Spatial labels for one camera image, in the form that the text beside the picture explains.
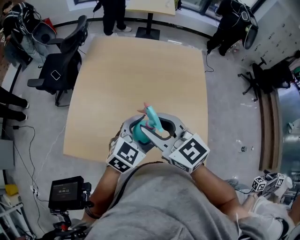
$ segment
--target black table base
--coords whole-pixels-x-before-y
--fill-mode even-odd
[[[139,27],[136,32],[136,38],[147,38],[153,40],[159,40],[160,30],[152,29],[153,13],[148,13],[147,27]]]

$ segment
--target person in gray shirt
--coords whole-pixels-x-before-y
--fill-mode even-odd
[[[203,165],[188,174],[153,163],[129,175],[107,166],[82,219],[91,224],[86,240],[268,239],[235,190]]]

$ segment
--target black office chair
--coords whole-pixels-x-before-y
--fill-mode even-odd
[[[55,105],[59,106],[62,93],[74,88],[79,72],[78,65],[82,63],[78,48],[85,42],[87,36],[87,16],[82,15],[78,18],[76,29],[68,37],[52,39],[47,43],[57,45],[61,53],[49,54],[39,78],[29,79],[27,86],[45,90],[52,95],[58,91]]]
[[[252,64],[255,79],[253,79],[250,72],[247,72],[250,78],[243,74],[238,74],[238,77],[242,76],[250,83],[249,88],[243,92],[243,95],[253,88],[255,93],[254,102],[258,100],[257,90],[261,89],[264,93],[268,94],[277,88],[290,88],[290,82],[293,81],[293,75],[289,69],[288,61],[282,60],[270,69],[262,70],[261,65],[266,64],[266,62],[263,58],[261,58],[261,60],[262,62],[260,64]]]

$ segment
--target power strip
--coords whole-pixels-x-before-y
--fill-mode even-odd
[[[33,187],[33,186],[31,185],[31,186],[30,186],[30,190],[31,190],[36,196],[39,197],[39,191],[38,191],[35,187]]]

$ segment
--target wooden table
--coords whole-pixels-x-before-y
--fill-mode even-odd
[[[64,154],[104,162],[110,139],[143,102],[179,117],[207,143],[202,52],[142,38],[94,38],[71,99]],[[142,163],[159,160],[154,148]]]
[[[130,0],[127,11],[147,12],[147,27],[139,27],[136,32],[136,38],[147,38],[159,40],[160,30],[152,29],[152,19],[154,13],[175,15],[174,0]]]

